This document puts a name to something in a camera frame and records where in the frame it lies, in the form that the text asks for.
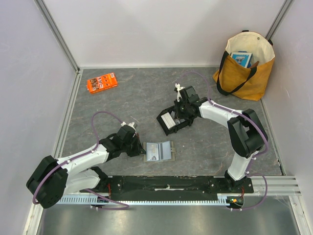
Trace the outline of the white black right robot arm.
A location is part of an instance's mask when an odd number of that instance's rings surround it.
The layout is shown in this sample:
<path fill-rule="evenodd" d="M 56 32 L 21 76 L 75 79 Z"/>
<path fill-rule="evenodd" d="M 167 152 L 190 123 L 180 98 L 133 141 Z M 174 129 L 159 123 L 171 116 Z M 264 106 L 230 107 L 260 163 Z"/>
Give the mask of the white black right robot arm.
<path fill-rule="evenodd" d="M 268 148 L 268 138 L 258 116 L 252 109 L 234 110 L 206 97 L 199 98 L 192 86 L 183 87 L 176 83 L 174 91 L 177 92 L 174 102 L 176 119 L 200 117 L 228 129 L 235 154 L 224 174 L 224 187 L 228 192 L 236 192 L 247 177 L 252 157 L 257 156 L 263 146 Z"/>

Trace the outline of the beige leather card holder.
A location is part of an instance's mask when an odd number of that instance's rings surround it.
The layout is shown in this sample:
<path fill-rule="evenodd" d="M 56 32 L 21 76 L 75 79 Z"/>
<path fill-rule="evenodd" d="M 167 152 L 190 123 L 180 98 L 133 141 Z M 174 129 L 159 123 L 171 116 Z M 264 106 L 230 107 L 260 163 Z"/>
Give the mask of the beige leather card holder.
<path fill-rule="evenodd" d="M 176 158 L 176 148 L 173 141 L 144 142 L 143 161 L 145 163 L 172 162 Z"/>

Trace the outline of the white magnetic stripe card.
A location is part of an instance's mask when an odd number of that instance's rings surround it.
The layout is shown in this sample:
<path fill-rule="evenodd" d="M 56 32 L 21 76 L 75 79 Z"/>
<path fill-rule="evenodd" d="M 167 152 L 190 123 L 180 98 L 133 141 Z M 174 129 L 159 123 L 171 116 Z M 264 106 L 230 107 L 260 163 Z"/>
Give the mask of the white magnetic stripe card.
<path fill-rule="evenodd" d="M 161 161 L 170 160 L 172 157 L 172 155 L 171 155 L 171 142 L 166 141 L 166 142 L 158 143 L 158 153 L 159 153 L 159 159 Z"/>

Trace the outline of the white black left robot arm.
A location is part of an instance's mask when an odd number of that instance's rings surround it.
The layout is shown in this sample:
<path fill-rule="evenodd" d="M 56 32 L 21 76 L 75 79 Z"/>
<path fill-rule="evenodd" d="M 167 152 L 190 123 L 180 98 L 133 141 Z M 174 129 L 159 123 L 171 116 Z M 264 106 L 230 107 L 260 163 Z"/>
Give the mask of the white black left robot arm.
<path fill-rule="evenodd" d="M 59 159 L 44 157 L 26 187 L 33 194 L 33 202 L 44 209 L 52 207 L 67 194 L 86 189 L 103 192 L 108 186 L 108 176 L 98 164 L 117 158 L 122 153 L 129 157 L 144 153 L 134 122 L 122 123 L 117 133 L 84 151 Z"/>

